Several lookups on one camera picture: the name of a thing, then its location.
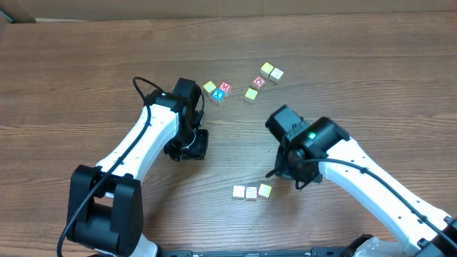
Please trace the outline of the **yellow ladybug block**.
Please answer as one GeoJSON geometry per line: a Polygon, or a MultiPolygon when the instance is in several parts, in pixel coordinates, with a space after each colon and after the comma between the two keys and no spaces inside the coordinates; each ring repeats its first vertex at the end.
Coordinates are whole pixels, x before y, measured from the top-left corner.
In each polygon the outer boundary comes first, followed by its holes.
{"type": "Polygon", "coordinates": [[[270,198],[271,190],[271,186],[262,183],[258,188],[258,197],[265,199],[270,198]]]}

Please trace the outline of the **red Y block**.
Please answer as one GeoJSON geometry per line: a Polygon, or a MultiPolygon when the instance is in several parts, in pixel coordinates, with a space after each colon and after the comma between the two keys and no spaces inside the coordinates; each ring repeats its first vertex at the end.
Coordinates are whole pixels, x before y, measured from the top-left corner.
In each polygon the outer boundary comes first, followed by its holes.
{"type": "Polygon", "coordinates": [[[258,197],[258,191],[256,187],[245,188],[245,199],[247,201],[255,201],[258,197]]]}

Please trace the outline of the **white Z block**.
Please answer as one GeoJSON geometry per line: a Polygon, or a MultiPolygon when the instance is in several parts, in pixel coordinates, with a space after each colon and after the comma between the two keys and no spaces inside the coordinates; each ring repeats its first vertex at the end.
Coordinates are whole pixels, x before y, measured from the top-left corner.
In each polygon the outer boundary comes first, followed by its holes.
{"type": "Polygon", "coordinates": [[[237,199],[244,199],[246,193],[245,186],[233,186],[232,197],[237,199]]]}

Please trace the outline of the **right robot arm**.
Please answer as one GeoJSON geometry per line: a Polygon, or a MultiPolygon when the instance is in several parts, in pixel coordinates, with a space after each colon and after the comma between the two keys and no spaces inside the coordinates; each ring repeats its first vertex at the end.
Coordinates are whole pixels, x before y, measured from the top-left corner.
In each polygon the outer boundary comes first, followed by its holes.
{"type": "Polygon", "coordinates": [[[343,256],[455,256],[456,219],[409,191],[379,166],[356,139],[327,117],[310,124],[289,106],[272,113],[266,128],[279,142],[268,177],[294,181],[298,190],[327,179],[339,185],[395,237],[357,238],[343,256]]]}

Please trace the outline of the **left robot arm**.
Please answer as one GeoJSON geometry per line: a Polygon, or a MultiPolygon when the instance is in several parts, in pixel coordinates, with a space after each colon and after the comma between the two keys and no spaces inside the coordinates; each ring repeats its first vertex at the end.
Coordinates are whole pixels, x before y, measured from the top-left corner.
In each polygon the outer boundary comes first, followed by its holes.
{"type": "Polygon", "coordinates": [[[121,143],[95,166],[72,173],[58,256],[65,240],[98,256],[161,256],[160,246],[143,233],[141,186],[160,153],[174,161],[204,159],[204,93],[195,81],[180,78],[173,91],[157,86],[141,99],[141,115],[121,143]]]}

